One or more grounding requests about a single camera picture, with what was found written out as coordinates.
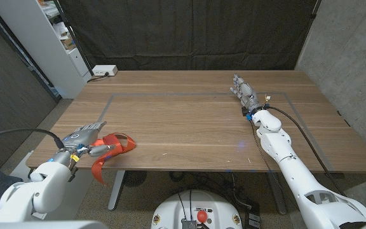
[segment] gray wall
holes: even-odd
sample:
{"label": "gray wall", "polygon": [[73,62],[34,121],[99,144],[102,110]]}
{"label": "gray wall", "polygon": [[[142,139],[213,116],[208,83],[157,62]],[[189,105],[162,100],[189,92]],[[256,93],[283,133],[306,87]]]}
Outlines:
{"label": "gray wall", "polygon": [[[295,69],[309,75],[366,142],[366,0],[323,0]],[[338,181],[366,205],[366,176]]]}
{"label": "gray wall", "polygon": [[[35,128],[56,106],[36,77],[0,35],[0,131]],[[0,137],[0,166],[29,134]]]}

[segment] wooden table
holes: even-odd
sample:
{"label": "wooden table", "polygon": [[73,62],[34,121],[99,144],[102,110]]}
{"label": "wooden table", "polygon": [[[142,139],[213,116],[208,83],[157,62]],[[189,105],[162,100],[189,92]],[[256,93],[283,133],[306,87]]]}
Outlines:
{"label": "wooden table", "polygon": [[[366,144],[299,71],[119,71],[87,84],[51,131],[64,137],[104,120],[100,136],[123,132],[132,137],[137,147],[103,169],[266,172],[240,101],[229,91],[234,73],[259,93],[260,101],[270,95],[270,105],[301,124],[329,171],[366,173]],[[323,172],[296,126],[270,112],[310,171]],[[37,167],[54,151],[54,142],[45,137],[27,165]],[[279,171],[272,158],[265,158]],[[83,156],[77,166],[90,169],[95,159]]]}

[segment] electrical outlet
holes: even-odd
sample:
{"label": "electrical outlet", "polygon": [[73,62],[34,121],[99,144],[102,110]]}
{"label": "electrical outlet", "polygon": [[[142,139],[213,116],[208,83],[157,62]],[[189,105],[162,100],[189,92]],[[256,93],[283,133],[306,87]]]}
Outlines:
{"label": "electrical outlet", "polygon": [[108,73],[109,76],[115,76],[118,72],[116,65],[96,65],[93,68],[93,73],[95,76],[103,76]]}

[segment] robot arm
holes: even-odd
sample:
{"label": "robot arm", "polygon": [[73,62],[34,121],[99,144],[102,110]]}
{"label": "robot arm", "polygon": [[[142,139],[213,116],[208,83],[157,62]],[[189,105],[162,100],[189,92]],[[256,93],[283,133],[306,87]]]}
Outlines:
{"label": "robot arm", "polygon": [[77,128],[63,139],[60,149],[31,175],[31,183],[15,183],[0,199],[0,223],[32,221],[33,212],[41,214],[55,210],[62,202],[67,182],[77,171],[75,164],[87,153],[100,156],[114,146],[93,146],[105,121]]}
{"label": "robot arm", "polygon": [[250,86],[238,75],[235,75],[234,84],[237,90],[231,88],[231,91],[241,99],[252,122],[259,127],[257,135],[261,146],[279,165],[306,226],[340,228],[345,223],[366,222],[366,208],[361,203],[327,189],[315,179],[291,147],[290,136],[281,128],[279,119],[263,107],[247,106],[259,104],[256,96],[249,96]]}

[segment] concrete wall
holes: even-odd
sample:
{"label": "concrete wall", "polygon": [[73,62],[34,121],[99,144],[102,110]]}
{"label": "concrete wall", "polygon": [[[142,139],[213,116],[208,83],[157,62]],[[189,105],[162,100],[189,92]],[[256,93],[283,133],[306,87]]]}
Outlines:
{"label": "concrete wall", "polygon": [[[366,142],[366,0],[323,0],[295,69],[309,75]],[[366,176],[337,181],[366,206]]]}

